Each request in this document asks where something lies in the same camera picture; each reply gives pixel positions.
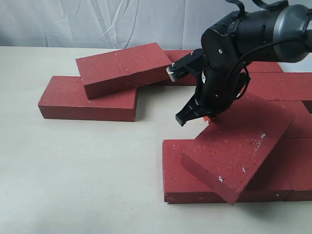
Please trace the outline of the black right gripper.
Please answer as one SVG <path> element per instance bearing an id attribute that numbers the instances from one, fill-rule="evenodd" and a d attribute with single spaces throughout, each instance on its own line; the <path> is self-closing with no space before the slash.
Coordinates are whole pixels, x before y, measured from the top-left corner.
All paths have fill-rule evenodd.
<path id="1" fill-rule="evenodd" d="M 188 121 L 201 117 L 213 119 L 226 111 L 247 90 L 248 72 L 241 72 L 233 39 L 209 28 L 201 36 L 200 49 L 195 49 L 173 62 L 166 71 L 170 80 L 177 82 L 188 74 L 197 78 L 195 95 L 175 115 L 183 127 Z"/>

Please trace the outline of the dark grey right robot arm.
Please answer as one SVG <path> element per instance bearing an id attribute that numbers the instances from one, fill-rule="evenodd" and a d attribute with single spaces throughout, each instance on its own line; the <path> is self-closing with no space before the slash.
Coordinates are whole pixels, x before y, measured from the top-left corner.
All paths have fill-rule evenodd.
<path id="1" fill-rule="evenodd" d="M 251 63 L 297 63 L 312 51 L 310 8 L 286 0 L 257 0 L 259 11 L 247 12 L 241 1 L 234 4 L 238 10 L 202 34 L 200 48 L 167 68 L 173 82 L 187 75 L 196 79 L 195 93 L 175 116 L 180 125 L 228 110 L 247 90 Z"/>

